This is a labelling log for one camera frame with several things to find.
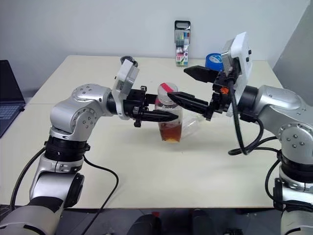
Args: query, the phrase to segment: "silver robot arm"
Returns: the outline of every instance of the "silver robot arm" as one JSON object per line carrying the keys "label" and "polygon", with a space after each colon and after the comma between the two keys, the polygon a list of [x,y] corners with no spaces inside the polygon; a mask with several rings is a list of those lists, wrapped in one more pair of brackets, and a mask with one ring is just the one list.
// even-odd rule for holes
{"label": "silver robot arm", "polygon": [[283,211],[281,235],[313,234],[313,107],[292,91],[262,86],[252,111],[281,143],[275,199],[299,204],[274,204]]}
{"label": "silver robot arm", "polygon": [[56,104],[51,113],[49,139],[40,156],[29,192],[30,202],[13,210],[1,223],[0,235],[53,235],[64,208],[74,206],[80,197],[84,176],[78,171],[83,155],[90,149],[87,140],[100,117],[119,115],[141,121],[170,121],[176,115],[149,111],[156,95],[146,87],[133,90],[138,74],[137,62],[122,57],[113,90],[96,84],[76,88],[72,95]]}
{"label": "silver robot arm", "polygon": [[247,86],[251,50],[244,34],[228,42],[222,53],[224,71],[201,66],[184,72],[201,82],[213,83],[208,103],[183,92],[168,96],[181,107],[211,120],[214,112],[232,116],[231,92],[241,119],[262,122],[281,143],[279,178],[275,179],[274,206],[283,211],[281,235],[313,234],[313,107],[296,93],[269,86]]}

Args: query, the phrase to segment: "white table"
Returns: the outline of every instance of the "white table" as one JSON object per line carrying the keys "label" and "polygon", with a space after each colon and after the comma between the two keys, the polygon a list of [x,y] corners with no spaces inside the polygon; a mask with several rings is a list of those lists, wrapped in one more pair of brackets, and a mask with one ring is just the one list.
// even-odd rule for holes
{"label": "white table", "polygon": [[[135,88],[147,85],[148,92],[156,93],[161,82],[171,81],[181,91],[210,100],[211,85],[184,74],[173,59],[136,60],[140,72]],[[190,65],[203,63],[204,60],[194,60]],[[67,98],[75,87],[84,83],[112,87],[119,67],[118,57],[69,56],[46,81],[0,140],[0,204],[9,203],[21,169],[47,140],[53,104]],[[281,87],[264,61],[254,62],[249,84]],[[120,177],[118,190],[107,207],[272,207],[264,190],[264,180],[275,154],[254,151],[248,156],[229,156],[227,151],[238,146],[232,119],[215,115],[211,122],[204,121],[201,126],[192,137],[170,144],[160,140],[156,123],[144,122],[141,128],[134,128],[132,120],[100,119],[88,141],[91,150],[86,157],[97,165],[113,169]],[[258,126],[242,123],[242,132],[248,143],[257,135]],[[279,148],[279,143],[272,141],[268,146]],[[17,205],[28,202],[36,167],[34,164],[25,176]],[[87,164],[80,173],[84,174],[85,183],[75,207],[100,207],[114,186],[114,177]]]}

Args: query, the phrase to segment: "floor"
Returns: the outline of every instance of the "floor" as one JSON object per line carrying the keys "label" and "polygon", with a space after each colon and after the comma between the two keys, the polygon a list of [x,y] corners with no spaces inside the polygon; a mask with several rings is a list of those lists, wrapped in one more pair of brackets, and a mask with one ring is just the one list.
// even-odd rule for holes
{"label": "floor", "polygon": [[[242,229],[244,235],[279,235],[281,213],[276,210],[239,214],[235,209],[204,209],[212,218],[218,235],[227,228]],[[7,215],[0,207],[0,218]],[[90,227],[87,235],[126,235],[131,225],[143,214],[159,212],[167,235],[188,235],[190,209],[106,209]],[[56,235],[78,235],[94,214],[64,211]]]}

